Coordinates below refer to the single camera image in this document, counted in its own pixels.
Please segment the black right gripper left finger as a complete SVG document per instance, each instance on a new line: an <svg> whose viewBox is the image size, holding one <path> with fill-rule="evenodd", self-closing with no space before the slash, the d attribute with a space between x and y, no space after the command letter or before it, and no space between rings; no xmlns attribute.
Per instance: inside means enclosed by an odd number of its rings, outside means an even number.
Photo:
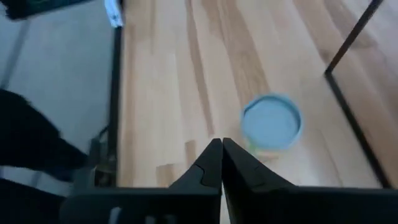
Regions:
<svg viewBox="0 0 398 224"><path fill-rule="evenodd" d="M219 224L223 143L213 139L167 188L91 188L67 198L61 224Z"/></svg>

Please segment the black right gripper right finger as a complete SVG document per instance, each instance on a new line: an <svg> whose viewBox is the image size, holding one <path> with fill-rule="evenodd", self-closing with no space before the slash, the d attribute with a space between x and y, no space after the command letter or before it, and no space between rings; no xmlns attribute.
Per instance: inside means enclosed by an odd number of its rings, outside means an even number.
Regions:
<svg viewBox="0 0 398 224"><path fill-rule="evenodd" d="M398 190L294 185L230 138L222 180L235 224L398 224Z"/></svg>

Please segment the white and red tomato can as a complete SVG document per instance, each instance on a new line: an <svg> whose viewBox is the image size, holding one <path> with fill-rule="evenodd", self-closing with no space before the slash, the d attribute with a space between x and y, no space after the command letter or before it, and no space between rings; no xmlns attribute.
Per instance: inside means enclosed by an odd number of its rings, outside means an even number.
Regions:
<svg viewBox="0 0 398 224"><path fill-rule="evenodd" d="M289 97L275 93L250 101L240 119L246 150L261 162L288 151L300 138L303 126L297 105Z"/></svg>

